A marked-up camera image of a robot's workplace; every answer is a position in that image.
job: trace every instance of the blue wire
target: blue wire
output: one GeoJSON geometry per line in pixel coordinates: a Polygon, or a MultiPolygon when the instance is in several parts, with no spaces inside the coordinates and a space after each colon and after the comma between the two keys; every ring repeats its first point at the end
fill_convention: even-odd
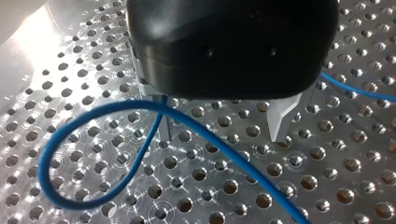
{"type": "Polygon", "coordinates": [[[243,157],[239,155],[237,151],[234,151],[227,144],[225,144],[219,137],[210,132],[206,127],[198,123],[197,121],[189,118],[183,113],[172,109],[166,105],[160,105],[158,103],[150,102],[150,101],[124,101],[124,102],[116,102],[108,105],[101,105],[92,109],[91,111],[82,114],[78,118],[72,120],[71,122],[64,125],[58,132],[56,132],[51,139],[48,141],[44,150],[42,151],[39,159],[38,166],[38,181],[41,185],[41,188],[45,195],[56,205],[69,209],[90,209],[97,207],[103,203],[109,202],[111,199],[116,197],[132,180],[134,177],[134,173],[137,170],[139,163],[141,162],[144,153],[143,147],[137,155],[136,161],[130,172],[121,180],[121,182],[111,190],[107,195],[102,196],[97,199],[93,199],[88,202],[76,202],[71,201],[63,196],[61,196],[51,185],[50,183],[50,161],[55,153],[56,149],[62,143],[62,141],[75,129],[80,127],[81,125],[87,123],[92,119],[97,119],[103,115],[118,112],[121,110],[129,110],[129,109],[147,109],[151,111],[156,111],[157,113],[162,113],[165,116],[173,118],[175,120],[184,123],[189,128],[193,129],[196,133],[200,134],[203,138],[205,138],[212,145],[218,147],[224,154],[226,154],[232,161],[238,164],[246,173],[255,178],[264,189],[268,191],[268,193],[275,199],[279,204],[281,204],[286,211],[290,213],[294,220],[298,223],[308,224],[309,221],[305,218],[305,216],[300,212],[300,210],[294,206],[294,204],[289,201],[285,195],[280,192],[274,184],[271,183],[257,168],[251,165],[248,161],[246,161],[243,157]]]}
{"type": "MultiPolygon", "coordinates": [[[[163,96],[161,100],[161,104],[166,105],[168,97],[163,96]]],[[[69,124],[64,125],[58,132],[56,132],[51,139],[48,141],[46,146],[44,147],[44,150],[42,152],[42,155],[38,161],[38,182],[41,185],[41,188],[43,189],[44,193],[47,195],[47,197],[55,204],[68,208],[68,209],[75,209],[75,210],[85,210],[85,209],[90,209],[97,207],[101,204],[107,203],[111,201],[113,198],[115,198],[120,192],[122,192],[129,182],[134,178],[134,175],[137,172],[137,169],[139,168],[140,163],[142,162],[146,151],[149,148],[149,145],[152,141],[152,138],[154,137],[155,133],[157,132],[158,127],[160,126],[161,120],[163,118],[162,113],[158,113],[157,117],[155,118],[151,129],[148,132],[148,137],[146,138],[145,142],[143,143],[142,147],[140,148],[139,152],[136,155],[136,159],[134,160],[134,164],[132,165],[131,170],[128,172],[128,174],[120,181],[120,183],[109,193],[106,195],[87,201],[87,202],[76,202],[76,201],[71,201],[67,200],[66,198],[62,197],[58,192],[54,190],[50,183],[50,175],[49,175],[49,169],[50,169],[50,161],[52,159],[52,156],[55,152],[55,150],[59,147],[61,142],[66,138],[67,135],[69,135],[71,132],[73,132],[76,128],[80,127],[81,125],[85,124],[86,122],[90,121],[91,119],[99,118],[105,114],[113,113],[116,111],[120,111],[121,109],[112,109],[113,104],[105,105],[105,106],[99,106],[85,114],[83,114],[81,117],[77,118],[76,120],[71,121],[69,124]]]]}
{"type": "Polygon", "coordinates": [[[350,87],[344,83],[341,83],[337,80],[335,80],[334,78],[330,77],[329,75],[325,74],[325,73],[321,73],[321,76],[326,79],[327,81],[331,82],[333,85],[341,87],[345,90],[348,91],[354,91],[357,94],[363,95],[363,96],[367,96],[367,97],[371,97],[371,98],[375,98],[378,100],[388,100],[388,101],[392,101],[392,102],[396,102],[396,96],[390,96],[390,95],[381,95],[381,94],[377,94],[377,93],[372,93],[372,92],[368,92],[368,91],[364,91],[364,90],[360,90],[360,89],[356,89],[354,87],[350,87]]]}

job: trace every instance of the blue cable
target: blue cable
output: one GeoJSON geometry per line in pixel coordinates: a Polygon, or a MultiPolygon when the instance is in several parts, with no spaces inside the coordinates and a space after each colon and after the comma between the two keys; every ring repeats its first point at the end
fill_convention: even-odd
{"type": "MultiPolygon", "coordinates": [[[[161,99],[161,104],[166,105],[168,97],[163,96],[161,99]]],[[[134,175],[137,172],[137,169],[139,168],[140,163],[142,162],[146,151],[149,148],[149,145],[152,141],[152,138],[154,137],[155,133],[157,132],[158,127],[160,126],[161,120],[163,119],[163,114],[158,113],[157,117],[155,118],[151,129],[148,132],[148,137],[146,138],[145,142],[143,143],[142,147],[140,148],[139,152],[136,155],[136,159],[134,160],[134,164],[132,165],[131,170],[128,172],[128,174],[120,181],[120,183],[109,193],[106,195],[87,201],[87,202],[76,202],[76,201],[71,201],[63,196],[61,196],[51,185],[50,183],[50,174],[49,174],[49,169],[50,169],[50,161],[52,159],[52,156],[56,149],[59,147],[61,142],[66,138],[67,135],[69,135],[71,132],[73,132],[75,129],[80,127],[81,125],[87,123],[91,119],[96,119],[99,118],[103,115],[110,114],[116,111],[120,111],[121,109],[117,110],[114,108],[112,109],[112,105],[122,105],[124,102],[118,102],[115,104],[109,104],[105,106],[99,106],[79,118],[71,121],[70,123],[64,125],[58,132],[56,132],[51,139],[48,141],[48,143],[45,145],[42,155],[38,161],[38,168],[37,168],[37,173],[38,173],[38,182],[40,183],[41,188],[43,189],[44,193],[47,195],[47,197],[56,205],[59,205],[64,208],[68,209],[75,209],[75,210],[85,210],[85,209],[90,209],[97,207],[101,204],[107,203],[111,201],[113,198],[115,198],[120,192],[122,192],[129,182],[134,178],[134,175]]]]}
{"type": "Polygon", "coordinates": [[[88,202],[76,202],[71,201],[63,196],[61,196],[51,185],[50,183],[50,161],[55,153],[56,149],[62,143],[62,141],[75,129],[84,125],[92,119],[97,119],[102,117],[103,115],[118,112],[121,110],[130,110],[130,109],[147,109],[151,111],[155,111],[159,113],[159,115],[164,114],[172,119],[175,119],[181,123],[184,123],[186,126],[194,130],[196,133],[200,134],[203,138],[205,138],[212,145],[218,147],[225,155],[227,155],[232,161],[238,164],[246,173],[255,178],[265,190],[279,203],[281,204],[286,211],[290,213],[294,220],[298,223],[308,224],[309,221],[305,218],[305,216],[300,212],[300,210],[294,206],[294,204],[289,201],[285,195],[280,192],[274,184],[271,183],[257,168],[251,165],[248,161],[246,161],[243,157],[239,155],[237,151],[234,151],[231,147],[229,147],[226,143],[224,143],[219,137],[210,132],[206,127],[198,123],[197,121],[189,118],[183,113],[168,107],[167,105],[160,105],[158,103],[150,102],[150,101],[124,101],[124,102],[116,102],[108,105],[101,105],[92,109],[91,111],[82,114],[78,118],[70,121],[65,124],[58,132],[56,132],[48,143],[45,145],[39,159],[38,166],[38,181],[41,185],[41,188],[45,195],[52,201],[54,204],[68,209],[90,209],[97,207],[103,203],[109,202],[111,199],[116,197],[132,180],[134,177],[134,173],[136,172],[139,163],[141,162],[144,156],[144,146],[149,145],[149,137],[145,144],[142,146],[142,149],[139,151],[136,157],[136,161],[133,164],[130,172],[121,180],[121,182],[111,190],[107,195],[104,195],[100,198],[93,199],[88,202]]]}
{"type": "Polygon", "coordinates": [[[396,96],[390,96],[390,95],[381,95],[381,94],[377,94],[377,93],[372,93],[369,91],[364,91],[364,90],[360,90],[360,89],[356,89],[354,87],[350,87],[344,83],[341,83],[337,80],[335,80],[334,78],[330,77],[329,75],[325,74],[325,73],[321,73],[321,76],[326,79],[327,81],[331,82],[333,85],[341,87],[345,90],[348,91],[354,91],[357,94],[363,95],[363,96],[367,96],[367,97],[371,97],[371,98],[375,98],[378,100],[388,100],[388,101],[392,101],[392,102],[396,102],[396,96]]]}

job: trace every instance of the black plastic housing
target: black plastic housing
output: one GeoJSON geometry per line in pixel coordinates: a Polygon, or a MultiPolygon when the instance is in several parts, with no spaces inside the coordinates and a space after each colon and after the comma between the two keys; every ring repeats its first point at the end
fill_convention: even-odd
{"type": "Polygon", "coordinates": [[[128,0],[145,80],[200,99],[277,99],[318,77],[335,36],[336,0],[128,0]]]}

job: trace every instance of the perforated metal sheet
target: perforated metal sheet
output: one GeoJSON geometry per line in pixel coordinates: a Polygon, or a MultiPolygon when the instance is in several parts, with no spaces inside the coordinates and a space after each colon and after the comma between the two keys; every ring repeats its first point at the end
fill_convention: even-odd
{"type": "MultiPolygon", "coordinates": [[[[54,13],[50,6],[37,13],[54,13]]],[[[134,181],[111,203],[89,211],[53,206],[36,178],[38,154],[51,134],[94,106],[139,98],[125,1],[71,6],[77,18],[89,19],[65,25],[57,15],[43,17],[70,30],[41,46],[48,61],[27,50],[34,52],[28,55],[35,69],[32,83],[0,111],[2,223],[293,223],[236,164],[174,122],[173,140],[156,138],[134,181]]],[[[323,69],[346,84],[393,94],[395,10],[392,0],[341,0],[338,34],[323,69]]],[[[322,81],[316,88],[281,144],[270,142],[266,102],[174,99],[170,104],[240,151],[313,223],[395,223],[394,104],[322,81]]],[[[125,111],[78,129],[51,163],[54,186],[75,200],[106,193],[128,171],[153,117],[145,110],[125,111]]]]}

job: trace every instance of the hole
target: hole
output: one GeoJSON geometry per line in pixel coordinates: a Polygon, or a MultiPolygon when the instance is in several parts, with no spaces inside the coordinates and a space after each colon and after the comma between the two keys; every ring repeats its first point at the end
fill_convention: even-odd
{"type": "Polygon", "coordinates": [[[31,131],[28,134],[26,134],[26,141],[28,142],[33,142],[37,139],[38,133],[35,131],[31,131]]]}
{"type": "Polygon", "coordinates": [[[20,201],[20,195],[17,194],[17,193],[13,193],[13,194],[9,195],[9,196],[6,198],[6,205],[7,205],[8,207],[13,207],[13,206],[17,205],[17,203],[18,203],[19,201],[20,201]]]}
{"type": "Polygon", "coordinates": [[[46,119],[52,119],[55,115],[56,115],[56,111],[54,109],[48,109],[44,113],[44,117],[46,117],[46,119]]]}
{"type": "Polygon", "coordinates": [[[43,85],[41,86],[41,88],[43,88],[43,90],[49,90],[52,87],[52,82],[50,81],[46,81],[43,83],[43,85]]]}
{"type": "Polygon", "coordinates": [[[355,130],[352,133],[351,138],[356,143],[364,143],[367,140],[367,135],[363,131],[355,130]]]}
{"type": "Polygon", "coordinates": [[[117,77],[123,78],[123,77],[125,77],[125,74],[124,74],[122,71],[119,71],[119,72],[117,73],[117,77]]]}
{"type": "Polygon", "coordinates": [[[90,86],[89,86],[87,83],[83,83],[83,84],[81,85],[81,89],[82,89],[82,90],[87,90],[89,87],[90,87],[90,86]]]}
{"type": "Polygon", "coordinates": [[[29,218],[33,221],[39,220],[43,215],[44,209],[42,207],[35,207],[29,212],[29,218]]]}
{"type": "Polygon", "coordinates": [[[61,64],[59,64],[58,69],[60,71],[63,71],[63,70],[66,70],[68,66],[69,65],[67,63],[61,63],[61,64]]]}
{"type": "Polygon", "coordinates": [[[323,147],[314,147],[311,149],[310,155],[314,160],[321,161],[326,157],[326,150],[323,147]]]}
{"type": "Polygon", "coordinates": [[[219,126],[226,128],[231,125],[231,118],[228,116],[221,117],[218,119],[218,123],[219,123],[219,126]]]}
{"type": "Polygon", "coordinates": [[[12,167],[18,163],[18,160],[19,158],[17,155],[10,156],[6,159],[6,166],[12,167]]]}
{"type": "Polygon", "coordinates": [[[218,171],[225,171],[227,169],[227,161],[219,159],[215,162],[215,168],[218,171]]]}
{"type": "Polygon", "coordinates": [[[143,131],[144,131],[143,129],[134,130],[134,133],[133,133],[134,138],[136,138],[136,139],[142,138],[143,137],[143,131]]]}
{"type": "Polygon", "coordinates": [[[363,89],[369,92],[376,92],[378,87],[373,82],[364,82],[363,89]]]}
{"type": "Polygon", "coordinates": [[[93,100],[94,100],[93,97],[86,96],[86,97],[84,97],[84,99],[82,99],[82,103],[84,105],[90,105],[90,104],[92,104],[93,100]]]}
{"type": "Polygon", "coordinates": [[[131,90],[131,85],[129,85],[128,83],[122,83],[120,85],[120,91],[121,92],[128,92],[131,90]]]}
{"type": "Polygon", "coordinates": [[[105,217],[113,217],[117,212],[117,206],[114,203],[106,203],[101,210],[105,217]]]}
{"type": "Polygon", "coordinates": [[[350,172],[358,172],[361,170],[361,162],[353,158],[345,159],[344,166],[350,172]]]}
{"type": "Polygon", "coordinates": [[[73,179],[75,179],[76,181],[82,180],[84,176],[85,176],[85,172],[83,170],[76,170],[73,173],[73,179]]]}
{"type": "Polygon", "coordinates": [[[145,219],[142,217],[133,217],[129,224],[145,224],[145,219]]]}
{"type": "Polygon", "coordinates": [[[210,152],[210,153],[216,153],[216,152],[219,151],[219,149],[218,149],[217,147],[213,146],[213,145],[210,144],[210,143],[206,143],[205,148],[206,148],[206,150],[207,150],[208,152],[210,152]]]}
{"type": "Polygon", "coordinates": [[[137,204],[137,198],[133,194],[130,194],[125,198],[123,204],[127,206],[135,206],[137,204]]]}
{"type": "Polygon", "coordinates": [[[104,67],[101,64],[96,65],[96,70],[102,71],[104,67]]]}
{"type": "Polygon", "coordinates": [[[210,48],[209,46],[202,46],[201,47],[201,53],[206,57],[210,58],[213,56],[213,49],[210,48]]]}
{"type": "Polygon", "coordinates": [[[91,215],[88,213],[83,213],[78,219],[81,223],[89,223],[91,220],[91,215]]]}
{"type": "Polygon", "coordinates": [[[90,31],[88,31],[87,35],[88,35],[89,37],[92,37],[92,36],[96,35],[96,31],[90,30],[90,31]]]}
{"type": "Polygon", "coordinates": [[[63,91],[62,91],[62,93],[61,93],[61,95],[62,95],[62,97],[68,97],[68,96],[70,96],[71,94],[72,94],[72,90],[70,90],[70,89],[64,89],[63,91]]]}
{"type": "Polygon", "coordinates": [[[28,103],[25,104],[26,110],[31,110],[33,108],[35,108],[35,101],[29,101],[28,103]]]}
{"type": "Polygon", "coordinates": [[[167,157],[163,161],[163,165],[168,169],[173,169],[177,166],[177,159],[175,157],[167,157]]]}
{"type": "Polygon", "coordinates": [[[103,182],[102,184],[99,185],[99,190],[102,191],[103,193],[107,192],[110,189],[110,183],[108,182],[103,182]]]}
{"type": "Polygon", "coordinates": [[[68,80],[69,80],[68,77],[62,77],[62,78],[61,78],[61,81],[62,81],[62,82],[66,82],[66,81],[68,81],[68,80]]]}
{"type": "Polygon", "coordinates": [[[291,147],[291,138],[289,136],[286,136],[286,139],[284,142],[278,142],[278,146],[283,147],[283,148],[289,148],[291,147]]]}
{"type": "Polygon", "coordinates": [[[257,110],[262,112],[262,113],[266,113],[267,112],[268,106],[270,106],[270,104],[268,102],[259,102],[258,104],[256,104],[257,110]]]}
{"type": "Polygon", "coordinates": [[[221,212],[214,212],[209,217],[209,224],[223,224],[225,216],[221,212]]]}
{"type": "Polygon", "coordinates": [[[381,160],[381,154],[373,150],[368,151],[366,157],[369,161],[372,162],[379,162],[381,160]]]}
{"type": "Polygon", "coordinates": [[[250,137],[257,137],[261,133],[259,126],[253,125],[247,127],[247,135],[250,137]]]}
{"type": "Polygon", "coordinates": [[[120,164],[120,165],[124,165],[128,161],[128,159],[129,159],[128,154],[125,154],[125,153],[120,154],[117,157],[117,163],[120,164]]]}
{"type": "Polygon", "coordinates": [[[175,177],[171,180],[172,187],[179,189],[183,185],[183,181],[179,177],[175,177]]]}
{"type": "Polygon", "coordinates": [[[267,166],[267,173],[270,176],[277,177],[282,175],[282,172],[283,172],[283,168],[279,163],[271,162],[267,166]]]}
{"type": "Polygon", "coordinates": [[[27,153],[27,155],[28,155],[31,159],[33,159],[33,158],[35,158],[35,157],[38,155],[38,152],[37,152],[36,149],[30,149],[29,152],[27,153]]]}
{"type": "Polygon", "coordinates": [[[77,76],[78,76],[78,77],[85,77],[85,76],[87,76],[87,75],[88,75],[88,71],[85,70],[85,69],[81,69],[81,70],[79,70],[79,71],[77,72],[77,76]]]}
{"type": "Polygon", "coordinates": [[[119,66],[119,65],[122,65],[122,59],[121,58],[115,58],[115,59],[113,59],[113,65],[115,65],[115,66],[119,66]]]}
{"type": "Polygon", "coordinates": [[[304,189],[314,190],[318,187],[318,180],[314,178],[312,175],[305,175],[301,179],[301,185],[304,189]]]}
{"type": "Polygon", "coordinates": [[[202,107],[198,106],[198,107],[195,107],[191,111],[191,114],[192,114],[193,117],[198,119],[198,118],[202,117],[205,114],[205,111],[204,111],[204,109],[202,107]]]}
{"type": "Polygon", "coordinates": [[[334,141],[332,141],[332,148],[334,148],[334,149],[344,150],[345,147],[346,147],[346,144],[341,139],[335,139],[334,141]]]}
{"type": "Polygon", "coordinates": [[[190,198],[183,198],[177,202],[178,211],[188,213],[192,209],[192,200],[190,198]]]}
{"type": "Polygon", "coordinates": [[[116,120],[116,119],[113,119],[113,120],[111,120],[109,123],[108,123],[108,126],[111,128],[111,129],[117,129],[118,127],[119,127],[119,121],[118,120],[116,120]]]}
{"type": "Polygon", "coordinates": [[[64,180],[61,177],[56,177],[51,181],[51,184],[55,189],[60,189],[64,184],[64,180]]]}
{"type": "Polygon", "coordinates": [[[369,193],[369,194],[374,193],[375,192],[375,184],[370,181],[363,181],[363,182],[361,182],[361,189],[365,193],[369,193]]]}
{"type": "Polygon", "coordinates": [[[87,189],[81,189],[76,193],[76,201],[84,202],[87,201],[90,197],[90,192],[87,189]]]}
{"type": "Polygon", "coordinates": [[[102,96],[103,96],[104,98],[108,98],[110,95],[111,95],[111,91],[103,91],[103,92],[102,92],[102,96]]]}
{"type": "Polygon", "coordinates": [[[75,53],[80,53],[80,52],[82,52],[82,50],[83,50],[82,46],[73,47],[73,52],[75,52],[75,53]]]}
{"type": "Polygon", "coordinates": [[[315,207],[319,212],[328,212],[330,210],[330,203],[326,200],[319,200],[316,202],[315,207]]]}
{"type": "Polygon", "coordinates": [[[74,151],[70,154],[71,162],[78,162],[82,158],[83,154],[81,151],[74,151]]]}
{"type": "Polygon", "coordinates": [[[355,193],[350,189],[339,189],[337,192],[337,199],[340,203],[352,203],[355,198],[355,193]]]}
{"type": "Polygon", "coordinates": [[[68,138],[70,143],[76,143],[78,141],[78,139],[79,139],[79,136],[74,133],[70,134],[70,136],[68,138]]]}
{"type": "Polygon", "coordinates": [[[191,140],[191,132],[190,131],[181,131],[178,134],[178,140],[181,142],[189,142],[191,140]]]}
{"type": "MultiPolygon", "coordinates": [[[[34,177],[36,177],[36,170],[37,170],[37,167],[35,166],[34,177]]],[[[13,185],[13,184],[17,183],[17,181],[18,181],[18,178],[17,178],[15,175],[10,175],[10,176],[7,178],[7,183],[10,184],[10,185],[13,185]]]]}
{"type": "Polygon", "coordinates": [[[375,206],[376,214],[383,219],[391,219],[394,216],[394,207],[390,203],[378,203],[375,206]]]}
{"type": "Polygon", "coordinates": [[[94,168],[95,172],[99,175],[102,175],[106,172],[107,170],[107,162],[105,161],[99,161],[95,164],[94,168]]]}
{"type": "Polygon", "coordinates": [[[218,109],[222,108],[222,103],[220,101],[213,102],[212,108],[218,110],[218,109]]]}
{"type": "Polygon", "coordinates": [[[10,108],[9,110],[7,110],[7,114],[12,116],[15,113],[17,113],[17,109],[16,108],[10,108]]]}
{"type": "Polygon", "coordinates": [[[103,15],[103,16],[100,17],[101,21],[108,21],[109,19],[110,19],[109,15],[103,15]]]}
{"type": "Polygon", "coordinates": [[[238,183],[234,180],[227,180],[223,185],[226,194],[235,194],[238,191],[238,183]]]}
{"type": "Polygon", "coordinates": [[[41,192],[40,189],[33,187],[29,190],[29,195],[32,197],[37,197],[40,194],[40,192],[41,192]]]}
{"type": "Polygon", "coordinates": [[[269,208],[272,205],[272,198],[266,193],[261,193],[256,197],[256,204],[260,208],[269,208]]]}
{"type": "Polygon", "coordinates": [[[328,107],[338,107],[340,105],[340,99],[335,96],[326,97],[326,105],[328,107]]]}
{"type": "Polygon", "coordinates": [[[152,199],[158,199],[163,193],[163,189],[158,185],[151,185],[148,188],[148,196],[152,199]]]}
{"type": "Polygon", "coordinates": [[[306,107],[306,111],[310,114],[317,114],[319,112],[319,106],[318,105],[308,105],[306,107]]]}
{"type": "Polygon", "coordinates": [[[197,157],[197,155],[198,155],[198,152],[197,152],[197,150],[195,150],[195,149],[189,149],[189,150],[186,152],[186,157],[187,157],[187,159],[189,159],[189,160],[194,160],[194,159],[197,157]]]}
{"type": "Polygon", "coordinates": [[[332,131],[333,126],[329,120],[323,119],[318,124],[318,128],[320,129],[321,132],[329,133],[332,131]]]}
{"type": "Polygon", "coordinates": [[[161,209],[161,208],[158,208],[158,209],[155,211],[155,217],[158,218],[158,219],[160,219],[160,220],[165,219],[165,218],[166,218],[166,211],[163,210],[163,209],[161,209]]]}
{"type": "Polygon", "coordinates": [[[203,181],[204,179],[206,179],[206,170],[204,168],[201,168],[201,167],[195,168],[192,171],[192,177],[196,181],[203,181]]]}
{"type": "Polygon", "coordinates": [[[100,133],[100,128],[93,126],[88,130],[89,137],[95,137],[97,134],[100,133]]]}
{"type": "Polygon", "coordinates": [[[99,77],[98,78],[99,85],[106,85],[107,82],[108,82],[108,77],[99,77]]]}
{"type": "Polygon", "coordinates": [[[204,199],[205,201],[209,202],[213,199],[215,193],[212,190],[205,190],[202,192],[201,197],[202,199],[204,199]]]}
{"type": "Polygon", "coordinates": [[[7,145],[8,145],[9,147],[15,147],[15,146],[17,145],[17,142],[16,142],[15,140],[9,140],[9,141],[7,142],[7,145]]]}
{"type": "Polygon", "coordinates": [[[18,128],[18,123],[17,122],[11,122],[6,126],[6,131],[9,133],[13,133],[15,130],[18,128]]]}
{"type": "Polygon", "coordinates": [[[140,114],[138,112],[132,112],[132,114],[128,115],[128,120],[131,123],[136,123],[140,120],[140,114]]]}
{"type": "Polygon", "coordinates": [[[239,142],[239,136],[237,134],[228,135],[227,140],[231,144],[235,144],[239,142]]]}
{"type": "Polygon", "coordinates": [[[145,175],[153,175],[154,174],[154,167],[151,166],[151,165],[145,166],[145,168],[143,169],[143,173],[145,173],[145,175]]]}
{"type": "Polygon", "coordinates": [[[329,168],[324,172],[324,176],[330,180],[335,180],[338,176],[338,172],[335,169],[329,168]]]}
{"type": "Polygon", "coordinates": [[[381,180],[387,185],[396,185],[396,173],[391,170],[382,172],[381,180]]]}
{"type": "Polygon", "coordinates": [[[100,52],[100,51],[96,51],[96,52],[94,52],[93,54],[92,54],[92,58],[93,59],[100,59],[100,58],[102,58],[102,52],[100,52]]]}
{"type": "Polygon", "coordinates": [[[340,116],[338,116],[338,119],[339,119],[342,123],[345,123],[345,124],[348,124],[348,123],[350,123],[350,122],[352,121],[352,117],[350,117],[350,115],[348,115],[348,114],[346,114],[346,113],[341,114],[340,116]]]}
{"type": "Polygon", "coordinates": [[[239,203],[235,206],[233,210],[238,216],[243,217],[248,213],[248,207],[242,203],[239,203]]]}

